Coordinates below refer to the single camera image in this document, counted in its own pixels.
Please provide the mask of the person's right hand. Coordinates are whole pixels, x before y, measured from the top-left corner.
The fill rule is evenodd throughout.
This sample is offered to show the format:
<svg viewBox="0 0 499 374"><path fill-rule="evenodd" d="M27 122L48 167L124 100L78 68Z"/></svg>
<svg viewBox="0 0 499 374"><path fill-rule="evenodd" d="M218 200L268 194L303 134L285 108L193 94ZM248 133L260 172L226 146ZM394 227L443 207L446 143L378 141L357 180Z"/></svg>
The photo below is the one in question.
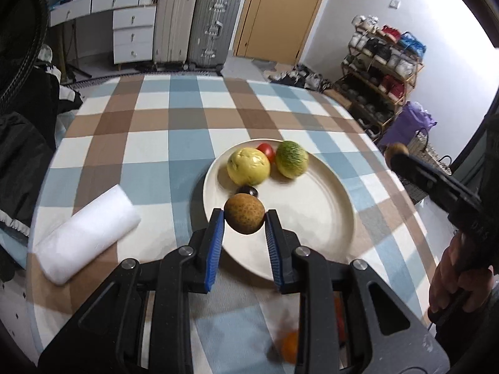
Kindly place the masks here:
<svg viewBox="0 0 499 374"><path fill-rule="evenodd" d="M430 311L437 313L448 307L451 295L457 290L469 292L463 305L465 312L474 312L483 306L495 286L495 272L492 266L458 272L458 258L462 252L462 232L457 231L442 254L442 259L430 283Z"/></svg>

